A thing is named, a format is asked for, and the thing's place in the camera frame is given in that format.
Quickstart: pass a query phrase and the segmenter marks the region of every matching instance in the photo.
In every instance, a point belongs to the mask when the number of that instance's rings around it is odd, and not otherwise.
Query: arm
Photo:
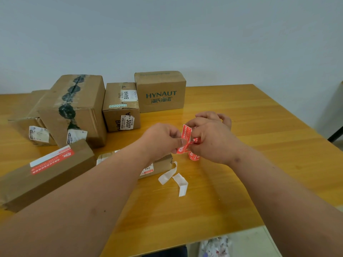
[[[15,214],[0,227],[0,256],[99,256],[143,168],[182,145],[157,124],[83,175]],[[164,140],[158,145],[154,140]]]
[[[284,257],[341,256],[343,213],[239,141],[230,132],[227,116],[214,112],[196,116],[186,125],[196,127],[192,136],[200,137],[202,144],[189,148],[233,169]]]

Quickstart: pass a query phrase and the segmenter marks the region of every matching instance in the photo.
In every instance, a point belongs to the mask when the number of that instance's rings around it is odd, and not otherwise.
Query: wooden table
[[[24,96],[0,96],[0,175],[57,149],[35,147],[7,125]],[[110,133],[107,145],[94,152],[120,149],[157,122],[181,130],[206,110],[231,116],[232,131],[243,142],[330,204],[343,204],[343,153],[254,85],[187,87],[183,109],[141,114],[141,129]],[[174,160],[189,182],[186,196],[178,197],[173,180],[162,186],[159,175],[139,180],[101,256],[139,255],[263,224],[231,169],[205,159],[194,162],[186,154]],[[1,211],[0,221],[10,215]]]

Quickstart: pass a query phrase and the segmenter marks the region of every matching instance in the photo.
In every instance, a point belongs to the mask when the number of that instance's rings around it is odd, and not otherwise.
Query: person's right hand
[[[231,133],[230,117],[210,111],[195,116],[186,123],[193,129],[191,136],[201,138],[200,144],[188,146],[194,154],[228,166],[241,161],[241,152],[246,150],[247,145]]]

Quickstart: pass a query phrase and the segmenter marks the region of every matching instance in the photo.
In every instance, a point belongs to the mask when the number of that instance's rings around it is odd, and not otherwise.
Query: cardboard box
[[[186,80],[178,71],[135,73],[141,113],[183,108]]]
[[[37,111],[59,147],[86,139],[91,148],[104,146],[102,76],[63,75],[39,101]]]
[[[109,132],[140,128],[136,83],[107,83],[103,114]]]
[[[0,177],[0,206],[18,212],[96,165],[84,139]]]
[[[99,155],[96,161],[96,164],[98,165],[100,162],[112,156],[112,154],[115,152],[117,152],[117,150]],[[166,172],[168,170],[171,170],[172,165],[173,165],[172,162],[173,162],[173,156],[171,154],[164,156],[163,158],[152,163],[149,167],[143,169],[139,178],[148,177],[151,175],[155,175],[161,172]]]
[[[47,91],[32,91],[8,119],[8,123],[24,138],[38,146],[56,145],[36,110],[38,102]]]

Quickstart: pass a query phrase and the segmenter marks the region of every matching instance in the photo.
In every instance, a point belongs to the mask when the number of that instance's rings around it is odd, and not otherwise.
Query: person's left hand
[[[179,147],[187,143],[175,126],[162,123],[151,126],[139,141],[148,150],[151,161],[159,160],[170,152],[175,154]]]

